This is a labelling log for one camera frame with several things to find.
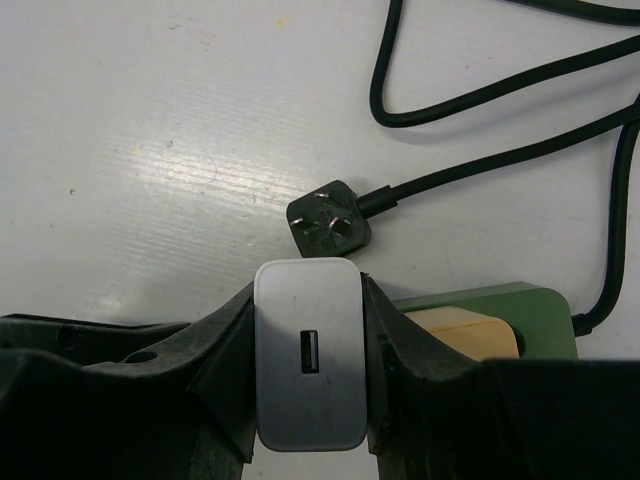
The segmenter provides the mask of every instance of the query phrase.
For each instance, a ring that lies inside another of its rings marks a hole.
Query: white surface
[[[297,256],[284,212],[310,189],[394,185],[577,127],[640,90],[635,55],[389,131],[367,103],[386,0],[158,5],[0,4],[2,312],[196,320],[264,262]],[[388,105],[432,104],[635,33],[496,0],[408,0]],[[525,280],[584,311],[604,272],[616,136],[403,202],[352,260],[395,297]],[[624,291],[579,341],[583,356],[640,352],[639,172]],[[296,463],[258,450],[245,477],[375,478],[358,452]]]

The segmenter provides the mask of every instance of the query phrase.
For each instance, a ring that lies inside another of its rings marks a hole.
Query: beige object
[[[519,358],[513,330],[507,322],[458,307],[405,313],[431,335],[477,361]]]

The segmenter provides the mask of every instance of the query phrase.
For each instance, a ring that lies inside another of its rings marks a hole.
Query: usb-a port
[[[318,373],[318,332],[316,330],[300,332],[300,353],[302,373]]]

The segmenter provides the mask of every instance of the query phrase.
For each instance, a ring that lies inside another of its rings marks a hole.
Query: green object
[[[524,359],[578,358],[569,304],[549,288],[524,282],[509,283],[394,303],[401,312],[460,307],[500,318],[524,337]]]

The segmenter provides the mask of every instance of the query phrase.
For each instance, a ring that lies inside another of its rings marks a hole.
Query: black power cord
[[[522,90],[523,88],[551,80],[552,78],[561,77],[569,73],[602,65],[603,63],[617,60],[632,53],[640,52],[640,35],[636,35],[635,37],[622,40],[606,47],[597,48],[590,52],[581,53],[540,67],[532,68],[531,70],[518,73],[505,78],[504,80],[500,80],[499,82],[482,87],[473,92],[460,95],[459,97],[431,107],[421,108],[420,110],[413,110],[410,112],[390,113],[384,108],[384,85],[387,73],[389,72],[389,64],[393,54],[393,47],[396,43],[396,37],[398,36],[398,28],[400,27],[400,19],[402,17],[403,1],[404,0],[390,0],[389,2],[387,22],[384,27],[384,33],[382,34],[380,51],[378,52],[376,65],[373,69],[371,89],[369,90],[369,106],[371,108],[373,118],[375,118],[375,120],[384,127],[406,128],[435,122],[436,120],[441,120],[456,113],[464,112],[465,110],[469,110],[497,98],[504,97],[505,95]],[[532,6],[538,6],[537,4],[540,3],[542,8],[547,8],[547,4],[555,4],[557,7],[555,11],[560,11],[561,3],[568,3],[571,5],[589,5],[584,2],[558,2],[556,0],[523,0],[518,3],[526,3],[527,5]],[[623,9],[613,8],[612,10],[617,11]],[[572,15],[571,12],[573,12],[573,10],[563,11],[562,13]],[[632,25],[640,26],[639,17],[640,10],[635,11],[635,21],[632,22]],[[606,19],[607,17],[603,16],[599,21],[607,23]]]
[[[604,7],[577,0],[507,0],[556,13],[612,25],[640,26],[640,10]],[[384,83],[395,44],[403,0],[390,0],[369,103],[378,123],[404,128],[430,123],[503,97],[552,78],[584,70],[640,51],[640,35],[590,52],[533,68],[452,100],[411,112],[389,113],[384,108]],[[640,96],[636,102],[570,132],[472,162],[425,175],[397,187],[389,185],[358,198],[343,182],[331,182],[292,202],[287,208],[291,231],[304,257],[344,256],[371,240],[367,219],[397,206],[399,200],[474,175],[549,155],[623,127],[611,178],[607,239],[607,267],[600,298],[587,313],[574,315],[576,336],[588,335],[612,312],[624,278],[629,175],[640,133]]]

